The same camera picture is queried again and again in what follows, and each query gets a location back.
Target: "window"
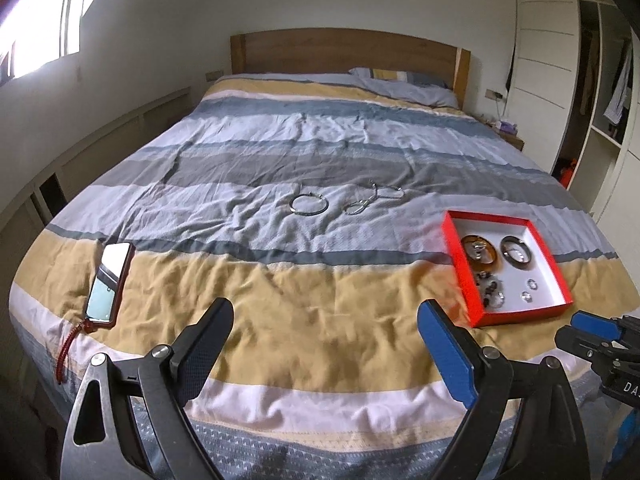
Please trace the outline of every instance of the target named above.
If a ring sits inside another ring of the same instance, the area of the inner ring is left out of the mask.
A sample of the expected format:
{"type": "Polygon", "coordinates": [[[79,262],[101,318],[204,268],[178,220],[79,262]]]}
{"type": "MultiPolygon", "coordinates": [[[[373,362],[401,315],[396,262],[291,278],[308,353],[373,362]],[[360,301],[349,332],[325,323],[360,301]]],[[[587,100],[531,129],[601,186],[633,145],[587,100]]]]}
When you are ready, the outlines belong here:
{"type": "Polygon", "coordinates": [[[20,0],[0,25],[0,84],[80,50],[80,23],[94,0],[20,0]]]}

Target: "red coiled cord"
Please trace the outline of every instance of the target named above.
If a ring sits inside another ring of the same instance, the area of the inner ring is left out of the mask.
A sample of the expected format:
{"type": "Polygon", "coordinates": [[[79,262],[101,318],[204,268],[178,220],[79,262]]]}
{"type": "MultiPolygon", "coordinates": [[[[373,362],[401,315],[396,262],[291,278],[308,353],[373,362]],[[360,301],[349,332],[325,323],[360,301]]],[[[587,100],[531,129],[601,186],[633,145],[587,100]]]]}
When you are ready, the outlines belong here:
{"type": "Polygon", "coordinates": [[[60,353],[58,354],[58,360],[56,361],[56,381],[58,382],[58,384],[62,384],[64,379],[62,375],[62,369],[65,365],[66,356],[69,354],[71,343],[80,332],[86,331],[89,326],[89,320],[85,318],[75,327],[73,327],[71,329],[71,332],[69,332],[69,335],[66,336],[65,342],[62,344],[62,348],[60,349],[60,353]]]}

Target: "striped bedspread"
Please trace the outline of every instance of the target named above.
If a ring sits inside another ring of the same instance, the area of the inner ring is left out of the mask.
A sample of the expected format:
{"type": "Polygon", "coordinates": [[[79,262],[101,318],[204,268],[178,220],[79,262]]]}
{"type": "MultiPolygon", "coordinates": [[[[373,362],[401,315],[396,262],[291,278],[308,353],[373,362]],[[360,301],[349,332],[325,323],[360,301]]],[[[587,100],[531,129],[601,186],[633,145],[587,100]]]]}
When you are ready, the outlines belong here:
{"type": "MultiPolygon", "coordinates": [[[[554,333],[578,309],[633,310],[638,294],[590,216],[451,97],[350,75],[216,83],[191,115],[78,195],[18,270],[12,320],[59,409],[68,413],[91,355],[145,354],[225,296],[232,334],[186,411],[226,478],[422,478],[464,408],[440,380],[416,311],[437,298],[465,325],[440,224],[446,210],[470,210],[532,220],[575,300],[560,318],[473,336],[511,359],[560,357],[592,458],[602,454],[612,413],[587,363],[554,349],[554,333]],[[371,195],[371,180],[404,196],[345,215],[345,204],[371,195]],[[322,194],[327,211],[292,214],[298,192],[322,194]],[[101,244],[117,240],[136,246],[117,324],[78,337],[57,386],[54,361],[81,319],[101,244]]],[[[500,462],[515,409],[485,474],[500,462]]]]}

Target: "wall socket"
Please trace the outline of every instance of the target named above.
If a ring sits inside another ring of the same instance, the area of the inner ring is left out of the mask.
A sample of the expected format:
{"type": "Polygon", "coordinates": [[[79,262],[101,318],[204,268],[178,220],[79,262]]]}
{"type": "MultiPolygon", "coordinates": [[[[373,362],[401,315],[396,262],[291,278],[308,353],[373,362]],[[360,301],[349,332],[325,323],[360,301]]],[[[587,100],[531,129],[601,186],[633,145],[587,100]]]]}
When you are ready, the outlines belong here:
{"type": "Polygon", "coordinates": [[[504,96],[500,92],[496,92],[495,90],[489,90],[489,89],[487,89],[486,92],[484,93],[484,97],[486,97],[487,99],[491,99],[493,101],[502,101],[502,99],[504,98],[504,96]]]}
{"type": "Polygon", "coordinates": [[[213,83],[214,81],[220,79],[223,75],[225,75],[224,70],[214,70],[213,72],[207,72],[204,77],[206,78],[207,82],[213,83]]]}

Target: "metal screw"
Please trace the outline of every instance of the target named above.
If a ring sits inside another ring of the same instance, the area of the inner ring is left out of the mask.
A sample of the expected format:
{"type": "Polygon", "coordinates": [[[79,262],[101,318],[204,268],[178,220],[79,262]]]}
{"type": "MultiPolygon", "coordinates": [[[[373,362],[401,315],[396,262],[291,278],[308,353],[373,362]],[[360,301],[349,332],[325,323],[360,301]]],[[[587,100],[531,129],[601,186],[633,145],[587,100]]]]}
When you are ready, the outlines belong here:
{"type": "Polygon", "coordinates": [[[485,346],[482,348],[482,355],[487,359],[497,359],[500,357],[500,351],[493,346],[485,346]]]}
{"type": "Polygon", "coordinates": [[[557,357],[553,357],[552,355],[548,355],[545,358],[545,362],[549,368],[559,368],[562,366],[560,359],[558,359],[557,357]]]}
{"type": "Polygon", "coordinates": [[[91,364],[93,366],[100,366],[103,362],[105,362],[107,360],[107,356],[103,353],[99,353],[94,355],[91,358],[91,364]]]}
{"type": "Polygon", "coordinates": [[[169,354],[169,347],[167,345],[158,345],[152,351],[151,355],[156,359],[162,359],[169,354]]]}

